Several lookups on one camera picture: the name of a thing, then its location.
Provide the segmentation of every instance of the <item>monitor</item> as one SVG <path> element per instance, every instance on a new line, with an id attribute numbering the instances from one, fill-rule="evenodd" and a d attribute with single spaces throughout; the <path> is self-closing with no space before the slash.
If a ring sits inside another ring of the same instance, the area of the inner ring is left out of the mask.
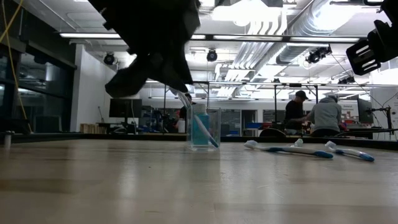
<path id="1" fill-rule="evenodd" d="M 372 103 L 366 100 L 357 99 L 359 122 L 373 124 L 373 113 L 368 113 L 372 109 Z"/>
<path id="2" fill-rule="evenodd" d="M 109 117 L 111 118 L 141 118 L 142 100 L 111 99 Z"/>

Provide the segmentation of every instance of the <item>stand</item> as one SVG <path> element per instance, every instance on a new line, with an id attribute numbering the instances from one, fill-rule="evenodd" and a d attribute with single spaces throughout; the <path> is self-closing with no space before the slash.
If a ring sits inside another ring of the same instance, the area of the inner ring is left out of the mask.
<path id="1" fill-rule="evenodd" d="M 385 111 L 386 112 L 388 129 L 392 130 L 391 107 L 370 109 L 370 110 L 367 110 L 366 112 L 373 113 L 373 112 L 376 112 L 376 111 Z M 390 131 L 390 135 L 393 135 L 393 134 L 394 134 L 394 130 Z"/>

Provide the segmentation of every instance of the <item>person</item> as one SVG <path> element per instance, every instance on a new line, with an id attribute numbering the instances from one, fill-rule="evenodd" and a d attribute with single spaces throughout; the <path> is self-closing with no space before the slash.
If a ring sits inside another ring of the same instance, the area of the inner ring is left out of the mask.
<path id="1" fill-rule="evenodd" d="M 286 105 L 285 109 L 285 129 L 286 134 L 301 134 L 302 118 L 304 118 L 303 103 L 308 99 L 304 91 L 296 92 L 294 100 Z"/>
<path id="2" fill-rule="evenodd" d="M 297 121 L 307 120 L 315 125 L 312 137 L 335 136 L 340 133 L 341 123 L 341 106 L 337 102 L 337 97 L 330 95 L 320 100 L 306 117 Z"/>

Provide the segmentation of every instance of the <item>light fixture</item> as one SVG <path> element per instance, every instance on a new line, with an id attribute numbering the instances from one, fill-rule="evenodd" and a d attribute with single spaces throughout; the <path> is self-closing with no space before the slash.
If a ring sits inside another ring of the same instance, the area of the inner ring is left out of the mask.
<path id="1" fill-rule="evenodd" d="M 317 43 L 286 43 L 289 47 L 329 47 L 329 44 Z"/>
<path id="2" fill-rule="evenodd" d="M 114 65 L 117 62 L 116 58 L 114 57 L 114 52 L 106 53 L 104 57 L 104 63 L 107 65 Z"/>
<path id="3" fill-rule="evenodd" d="M 209 52 L 207 53 L 207 61 L 208 62 L 215 62 L 217 61 L 217 53 L 215 49 L 210 49 Z"/>
<path id="4" fill-rule="evenodd" d="M 238 40 L 238 41 L 281 41 L 282 37 L 255 36 L 255 35 L 215 35 L 215 40 Z"/>
<path id="5" fill-rule="evenodd" d="M 119 34 L 104 33 L 60 33 L 63 38 L 71 39 L 120 39 Z"/>
<path id="6" fill-rule="evenodd" d="M 359 41 L 355 37 L 291 37 L 291 42 L 324 42 L 353 44 Z"/>
<path id="7" fill-rule="evenodd" d="M 219 85 L 242 85 L 243 82 L 209 82 L 209 84 L 219 84 Z"/>
<path id="8" fill-rule="evenodd" d="M 206 35 L 192 35 L 191 40 L 204 40 Z"/>

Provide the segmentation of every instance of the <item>cap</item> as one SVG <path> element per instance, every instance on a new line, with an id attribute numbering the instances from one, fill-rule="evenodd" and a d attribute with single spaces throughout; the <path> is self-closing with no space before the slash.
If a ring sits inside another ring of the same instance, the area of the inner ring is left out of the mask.
<path id="1" fill-rule="evenodd" d="M 303 90 L 300 90 L 300 91 L 296 92 L 296 96 L 301 97 L 301 98 L 303 98 L 305 100 L 308 99 L 307 95 L 305 94 L 305 92 Z"/>
<path id="2" fill-rule="evenodd" d="M 333 99 L 336 103 L 338 102 L 338 98 L 337 98 L 336 95 L 330 94 L 330 95 L 328 95 L 328 97 L 331 98 L 331 99 Z"/>

